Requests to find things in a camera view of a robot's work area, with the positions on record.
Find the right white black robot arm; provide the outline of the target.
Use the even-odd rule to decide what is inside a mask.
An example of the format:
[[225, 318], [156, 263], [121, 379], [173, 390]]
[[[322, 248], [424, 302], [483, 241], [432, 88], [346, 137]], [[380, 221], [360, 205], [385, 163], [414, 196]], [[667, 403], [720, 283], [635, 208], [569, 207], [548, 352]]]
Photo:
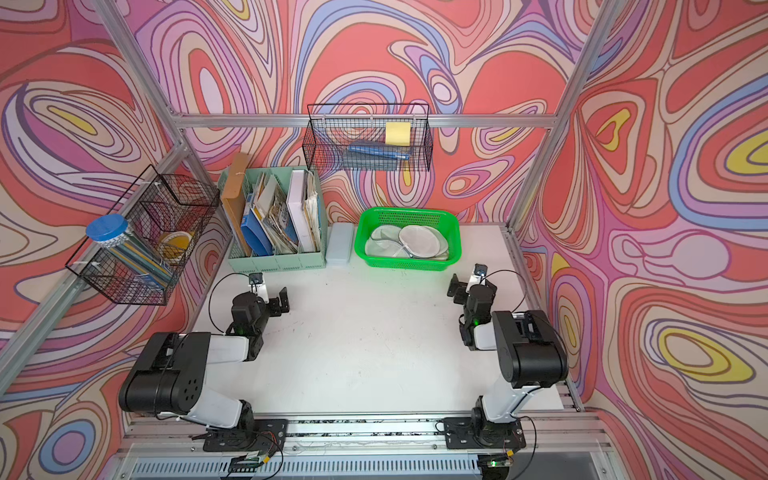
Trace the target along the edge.
[[454, 275], [447, 288], [447, 296], [462, 307], [458, 330], [464, 346], [497, 355], [499, 377], [478, 397], [470, 416], [470, 432], [482, 445], [510, 431], [518, 410], [568, 373], [563, 342], [545, 312], [495, 310], [497, 291], [484, 273], [467, 282]]

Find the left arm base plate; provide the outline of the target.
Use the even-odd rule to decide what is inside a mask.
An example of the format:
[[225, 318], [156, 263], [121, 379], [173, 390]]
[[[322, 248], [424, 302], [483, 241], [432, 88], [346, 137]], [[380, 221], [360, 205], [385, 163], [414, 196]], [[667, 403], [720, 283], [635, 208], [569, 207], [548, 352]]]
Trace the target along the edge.
[[208, 429], [203, 437], [205, 452], [276, 453], [287, 438], [286, 419], [257, 419], [237, 428]]

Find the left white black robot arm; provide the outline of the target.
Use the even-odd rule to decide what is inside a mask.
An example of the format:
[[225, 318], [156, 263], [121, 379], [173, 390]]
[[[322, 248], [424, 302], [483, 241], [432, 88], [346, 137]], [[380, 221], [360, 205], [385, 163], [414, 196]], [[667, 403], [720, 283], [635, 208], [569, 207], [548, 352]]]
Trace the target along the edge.
[[223, 334], [152, 335], [119, 390], [120, 408], [157, 419], [180, 418], [214, 434], [255, 432], [250, 404], [215, 390], [207, 372], [216, 365], [255, 361], [268, 321], [289, 312], [286, 288], [268, 299], [248, 291], [233, 298], [232, 321]]

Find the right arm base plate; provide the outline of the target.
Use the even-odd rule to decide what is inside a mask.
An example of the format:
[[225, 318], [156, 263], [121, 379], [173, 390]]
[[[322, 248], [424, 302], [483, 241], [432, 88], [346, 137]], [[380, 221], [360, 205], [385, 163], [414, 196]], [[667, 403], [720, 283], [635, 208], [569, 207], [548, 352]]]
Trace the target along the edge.
[[446, 417], [441, 423], [449, 450], [503, 449], [517, 452], [527, 447], [519, 420], [492, 423], [472, 417]]

